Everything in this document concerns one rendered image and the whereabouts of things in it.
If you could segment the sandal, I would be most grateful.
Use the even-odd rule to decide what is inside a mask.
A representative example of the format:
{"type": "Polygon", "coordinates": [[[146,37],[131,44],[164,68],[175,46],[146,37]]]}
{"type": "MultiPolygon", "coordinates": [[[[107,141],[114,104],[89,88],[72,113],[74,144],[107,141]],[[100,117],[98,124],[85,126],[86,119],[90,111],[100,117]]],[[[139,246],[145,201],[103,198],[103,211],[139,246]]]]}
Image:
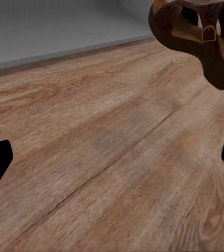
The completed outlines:
{"type": "Polygon", "coordinates": [[[224,2],[196,5],[184,0],[156,0],[150,7],[148,22],[162,45],[197,57],[205,79],[224,91],[224,2]],[[198,27],[198,16],[202,28],[198,27]],[[220,36],[216,31],[217,19],[220,36]]]}

